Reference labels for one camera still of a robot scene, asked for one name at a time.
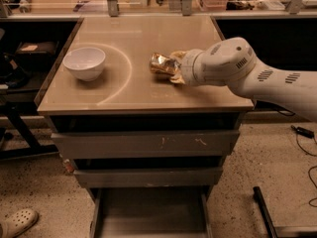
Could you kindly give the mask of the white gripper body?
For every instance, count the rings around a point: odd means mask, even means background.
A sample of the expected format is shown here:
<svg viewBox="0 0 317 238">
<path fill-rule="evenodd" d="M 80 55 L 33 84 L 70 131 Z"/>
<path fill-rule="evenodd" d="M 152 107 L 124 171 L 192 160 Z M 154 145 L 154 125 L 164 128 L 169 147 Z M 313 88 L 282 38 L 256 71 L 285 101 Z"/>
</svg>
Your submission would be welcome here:
<svg viewBox="0 0 317 238">
<path fill-rule="evenodd" d="M 205 71 L 210 55 L 206 51 L 194 49 L 187 52 L 181 61 L 181 75 L 187 85 L 209 85 L 210 80 Z"/>
</svg>

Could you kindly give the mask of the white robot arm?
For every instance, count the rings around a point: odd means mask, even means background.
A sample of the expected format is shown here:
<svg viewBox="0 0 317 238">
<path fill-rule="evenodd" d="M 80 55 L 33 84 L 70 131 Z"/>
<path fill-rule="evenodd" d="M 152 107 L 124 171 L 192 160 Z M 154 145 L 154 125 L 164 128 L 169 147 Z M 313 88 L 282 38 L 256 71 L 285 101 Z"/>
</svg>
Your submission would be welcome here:
<svg viewBox="0 0 317 238">
<path fill-rule="evenodd" d="M 180 75 L 187 85 L 226 86 L 240 97 L 272 103 L 317 122 L 317 72 L 271 67 L 243 38 L 186 52 Z"/>
</svg>

